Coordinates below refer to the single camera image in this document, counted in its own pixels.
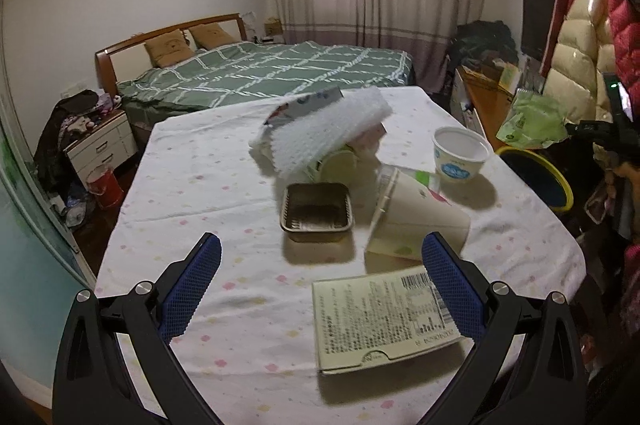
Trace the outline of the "left brown pillow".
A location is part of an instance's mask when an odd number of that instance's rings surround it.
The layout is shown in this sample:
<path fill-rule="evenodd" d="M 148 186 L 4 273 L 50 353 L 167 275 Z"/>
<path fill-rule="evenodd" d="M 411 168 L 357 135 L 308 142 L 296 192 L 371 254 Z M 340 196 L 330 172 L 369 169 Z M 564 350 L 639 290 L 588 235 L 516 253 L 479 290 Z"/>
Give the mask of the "left brown pillow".
<path fill-rule="evenodd" d="M 181 30 L 173 30 L 144 42 L 151 63 L 156 68 L 169 68 L 195 56 Z"/>

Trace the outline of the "tissue box on nightstand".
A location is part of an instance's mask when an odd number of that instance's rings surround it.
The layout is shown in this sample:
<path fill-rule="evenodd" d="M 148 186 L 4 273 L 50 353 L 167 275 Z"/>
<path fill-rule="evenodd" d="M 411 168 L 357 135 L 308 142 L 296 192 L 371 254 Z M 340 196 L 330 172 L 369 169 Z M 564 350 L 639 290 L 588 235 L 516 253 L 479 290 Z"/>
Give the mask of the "tissue box on nightstand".
<path fill-rule="evenodd" d="M 265 36 L 274 37 L 283 34 L 282 22 L 279 18 L 268 18 L 264 23 Z"/>

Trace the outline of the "white floral tablecloth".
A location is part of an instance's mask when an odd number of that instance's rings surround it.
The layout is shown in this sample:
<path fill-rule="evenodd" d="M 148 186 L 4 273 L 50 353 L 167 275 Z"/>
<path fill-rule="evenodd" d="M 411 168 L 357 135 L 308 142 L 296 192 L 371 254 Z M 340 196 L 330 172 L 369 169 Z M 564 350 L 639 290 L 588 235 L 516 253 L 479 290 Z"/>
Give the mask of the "white floral tablecloth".
<path fill-rule="evenodd" d="M 423 422 L 473 346 L 426 237 L 499 297 L 570 299 L 586 275 L 550 208 L 416 87 L 156 124 L 96 295 L 156 293 L 202 237 L 205 285 L 167 336 L 226 424 Z"/>

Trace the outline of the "brown foil tray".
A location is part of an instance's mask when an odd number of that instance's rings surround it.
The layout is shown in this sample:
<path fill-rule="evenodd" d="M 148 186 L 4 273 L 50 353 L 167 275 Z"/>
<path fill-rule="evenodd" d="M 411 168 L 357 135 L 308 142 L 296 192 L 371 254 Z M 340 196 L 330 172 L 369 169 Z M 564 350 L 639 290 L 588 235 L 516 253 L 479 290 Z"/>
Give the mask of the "brown foil tray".
<path fill-rule="evenodd" d="M 280 227 L 294 242 L 331 243 L 354 226 L 349 190 L 337 182 L 292 184 L 285 188 Z"/>

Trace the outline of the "wooden bed headboard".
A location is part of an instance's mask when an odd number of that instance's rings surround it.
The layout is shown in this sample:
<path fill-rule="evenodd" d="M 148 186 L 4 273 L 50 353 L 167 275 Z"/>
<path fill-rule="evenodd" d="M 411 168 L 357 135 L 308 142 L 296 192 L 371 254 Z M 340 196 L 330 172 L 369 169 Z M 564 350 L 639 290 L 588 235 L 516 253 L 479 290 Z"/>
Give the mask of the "wooden bed headboard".
<path fill-rule="evenodd" d="M 198 50 L 192 29 L 209 24 L 219 26 L 232 41 L 247 40 L 244 22 L 236 12 L 136 34 L 96 52 L 94 64 L 100 86 L 114 97 L 118 94 L 119 84 L 134 81 L 154 68 L 163 69 L 167 64 L 176 64 L 178 58 L 192 57 Z"/>

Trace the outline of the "black television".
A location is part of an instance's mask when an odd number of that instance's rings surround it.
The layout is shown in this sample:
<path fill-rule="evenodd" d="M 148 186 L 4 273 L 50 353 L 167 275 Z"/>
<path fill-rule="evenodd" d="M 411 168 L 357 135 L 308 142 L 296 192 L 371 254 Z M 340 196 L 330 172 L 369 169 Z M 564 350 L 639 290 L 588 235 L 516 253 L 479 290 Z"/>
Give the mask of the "black television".
<path fill-rule="evenodd" d="M 523 0 L 521 52 L 541 61 L 547 46 L 555 0 Z"/>

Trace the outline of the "green plastic bag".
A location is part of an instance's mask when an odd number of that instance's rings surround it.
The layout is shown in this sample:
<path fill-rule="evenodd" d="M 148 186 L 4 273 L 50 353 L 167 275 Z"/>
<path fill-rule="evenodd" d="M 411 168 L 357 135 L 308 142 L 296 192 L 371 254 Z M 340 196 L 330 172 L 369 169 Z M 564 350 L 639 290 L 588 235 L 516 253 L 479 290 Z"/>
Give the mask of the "green plastic bag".
<path fill-rule="evenodd" d="M 496 137 L 517 149 L 547 149 L 568 137 L 565 111 L 551 97 L 518 89 Z"/>

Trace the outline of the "pile of dark clothes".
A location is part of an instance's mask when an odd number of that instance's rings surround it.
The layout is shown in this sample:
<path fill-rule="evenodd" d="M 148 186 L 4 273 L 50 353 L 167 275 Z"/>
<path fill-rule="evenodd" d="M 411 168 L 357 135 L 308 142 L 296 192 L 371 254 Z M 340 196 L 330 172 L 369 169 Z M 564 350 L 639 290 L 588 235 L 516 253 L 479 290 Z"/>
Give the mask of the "pile of dark clothes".
<path fill-rule="evenodd" d="M 457 27 L 447 49 L 447 71 L 459 66 L 480 70 L 485 61 L 496 58 L 518 63 L 518 51 L 509 27 L 502 21 L 477 20 Z"/>

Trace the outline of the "white bedside cabinet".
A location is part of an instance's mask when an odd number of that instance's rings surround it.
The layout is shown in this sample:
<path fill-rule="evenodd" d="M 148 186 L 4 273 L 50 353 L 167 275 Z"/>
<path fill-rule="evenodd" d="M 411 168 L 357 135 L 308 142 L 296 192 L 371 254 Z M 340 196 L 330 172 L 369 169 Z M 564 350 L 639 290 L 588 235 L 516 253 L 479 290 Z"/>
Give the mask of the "white bedside cabinet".
<path fill-rule="evenodd" d="M 64 149 L 81 183 L 101 165 L 117 168 L 138 152 L 127 115 L 114 110 L 86 136 Z"/>

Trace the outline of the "cream puffer jacket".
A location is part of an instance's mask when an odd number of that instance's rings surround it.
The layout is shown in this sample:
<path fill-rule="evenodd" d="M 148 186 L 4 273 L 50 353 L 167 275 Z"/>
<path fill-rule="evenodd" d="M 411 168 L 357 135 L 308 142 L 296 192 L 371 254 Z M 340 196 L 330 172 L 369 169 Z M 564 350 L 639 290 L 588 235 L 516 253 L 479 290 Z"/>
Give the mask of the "cream puffer jacket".
<path fill-rule="evenodd" d="M 615 70 L 608 0 L 555 0 L 542 74 L 544 96 L 567 121 L 610 122 L 604 75 Z"/>

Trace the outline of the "flat cream printed carton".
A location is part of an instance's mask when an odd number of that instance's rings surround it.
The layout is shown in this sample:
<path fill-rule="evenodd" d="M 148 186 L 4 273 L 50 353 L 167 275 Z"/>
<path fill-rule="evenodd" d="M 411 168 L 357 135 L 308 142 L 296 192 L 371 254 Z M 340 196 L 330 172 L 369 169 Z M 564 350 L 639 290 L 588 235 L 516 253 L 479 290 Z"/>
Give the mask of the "flat cream printed carton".
<path fill-rule="evenodd" d="M 422 266 L 312 285 L 321 373 L 413 359 L 457 343 L 454 319 Z"/>

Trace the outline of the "white bubble wrap sheet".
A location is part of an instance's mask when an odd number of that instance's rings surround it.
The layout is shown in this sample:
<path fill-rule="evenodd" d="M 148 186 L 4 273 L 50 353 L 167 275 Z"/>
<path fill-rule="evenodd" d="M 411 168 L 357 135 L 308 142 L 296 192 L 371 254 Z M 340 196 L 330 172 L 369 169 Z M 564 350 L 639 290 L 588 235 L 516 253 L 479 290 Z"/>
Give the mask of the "white bubble wrap sheet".
<path fill-rule="evenodd" d="M 250 150 L 269 160 L 279 176 L 291 177 L 357 141 L 392 113 L 376 87 L 347 94 L 331 87 L 277 106 Z"/>

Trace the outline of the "clothes heap on nightstand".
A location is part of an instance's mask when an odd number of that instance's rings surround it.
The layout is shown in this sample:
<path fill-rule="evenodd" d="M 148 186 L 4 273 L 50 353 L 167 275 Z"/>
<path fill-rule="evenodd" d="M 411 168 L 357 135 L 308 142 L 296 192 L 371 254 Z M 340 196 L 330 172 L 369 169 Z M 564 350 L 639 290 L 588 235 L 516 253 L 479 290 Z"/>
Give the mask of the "clothes heap on nightstand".
<path fill-rule="evenodd" d="M 65 149 L 88 136 L 112 111 L 115 104 L 107 94 L 84 89 L 55 104 L 39 137 L 34 163 L 40 186 L 48 194 L 67 201 L 84 189 Z"/>

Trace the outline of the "white round plastic tub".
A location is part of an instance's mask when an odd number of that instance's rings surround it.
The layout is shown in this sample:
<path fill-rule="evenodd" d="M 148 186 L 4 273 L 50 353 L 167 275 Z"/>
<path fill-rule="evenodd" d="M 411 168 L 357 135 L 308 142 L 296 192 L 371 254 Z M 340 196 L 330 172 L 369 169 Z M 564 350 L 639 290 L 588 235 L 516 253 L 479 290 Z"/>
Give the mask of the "white round plastic tub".
<path fill-rule="evenodd" d="M 464 127 L 440 127 L 433 135 L 436 173 L 445 182 L 468 182 L 494 154 L 489 142 Z"/>

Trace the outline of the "tipped paper cup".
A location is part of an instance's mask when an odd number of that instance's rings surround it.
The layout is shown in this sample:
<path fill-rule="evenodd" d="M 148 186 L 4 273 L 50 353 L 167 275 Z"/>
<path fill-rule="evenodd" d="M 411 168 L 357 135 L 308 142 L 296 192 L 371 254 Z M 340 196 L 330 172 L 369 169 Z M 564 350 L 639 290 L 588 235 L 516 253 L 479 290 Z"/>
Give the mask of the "tipped paper cup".
<path fill-rule="evenodd" d="M 439 232 L 454 252 L 461 252 L 471 218 L 443 198 L 431 186 L 432 179 L 424 171 L 382 167 L 368 253 L 421 261 L 424 237 L 432 232 Z"/>

